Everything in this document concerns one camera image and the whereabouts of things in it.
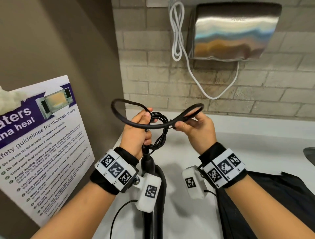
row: gray wall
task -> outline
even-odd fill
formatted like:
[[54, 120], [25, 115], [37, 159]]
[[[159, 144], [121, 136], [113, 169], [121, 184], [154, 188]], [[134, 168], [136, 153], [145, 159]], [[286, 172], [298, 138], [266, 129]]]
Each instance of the gray wall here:
[[[235, 85], [210, 101], [184, 57], [171, 58], [168, 9], [147, 8], [145, 0], [112, 0], [125, 98], [161, 110], [201, 102], [211, 114], [315, 120], [315, 0], [263, 2], [283, 4], [266, 52], [258, 61], [242, 62]], [[190, 10], [185, 8], [184, 38]], [[217, 96], [232, 82], [236, 64], [191, 61], [191, 68], [208, 95]]]
[[[103, 0], [0, 2], [0, 85], [13, 90], [68, 75], [95, 158], [123, 130], [110, 102], [123, 97], [112, 6]], [[120, 108], [125, 114], [124, 105]], [[88, 181], [91, 170], [73, 195]], [[30, 238], [37, 225], [0, 191], [0, 235]]]

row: microwave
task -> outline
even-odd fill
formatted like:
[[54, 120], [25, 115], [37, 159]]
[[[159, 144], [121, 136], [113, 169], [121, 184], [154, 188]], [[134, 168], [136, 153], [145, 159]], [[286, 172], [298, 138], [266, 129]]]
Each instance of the microwave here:
[[69, 88], [36, 99], [36, 103], [44, 117], [48, 119], [53, 113], [73, 103]]

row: person's left hand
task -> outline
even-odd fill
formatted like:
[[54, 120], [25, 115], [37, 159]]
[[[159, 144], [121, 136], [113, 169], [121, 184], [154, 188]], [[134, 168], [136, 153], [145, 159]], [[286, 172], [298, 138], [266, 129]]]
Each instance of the person's left hand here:
[[[149, 124], [151, 115], [149, 112], [142, 110], [137, 114], [131, 121], [143, 125]], [[120, 147], [128, 151], [130, 154], [135, 156], [138, 160], [142, 158], [142, 145], [150, 145], [152, 134], [150, 131], [145, 132], [144, 129], [134, 128], [129, 125], [125, 125], [123, 129], [123, 136], [121, 139]]]

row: tape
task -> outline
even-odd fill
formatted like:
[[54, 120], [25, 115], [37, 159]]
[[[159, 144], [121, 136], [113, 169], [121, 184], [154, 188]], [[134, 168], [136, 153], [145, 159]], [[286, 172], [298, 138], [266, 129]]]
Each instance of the tape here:
[[6, 114], [21, 106], [21, 101], [25, 101], [27, 95], [21, 91], [5, 91], [0, 86], [0, 115]]

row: screw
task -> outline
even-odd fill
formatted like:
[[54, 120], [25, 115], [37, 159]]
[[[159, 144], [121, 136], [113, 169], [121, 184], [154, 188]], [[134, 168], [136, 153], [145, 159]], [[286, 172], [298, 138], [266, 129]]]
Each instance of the screw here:
[[134, 181], [132, 182], [133, 185], [138, 185], [140, 183], [140, 178], [138, 176], [135, 177]]

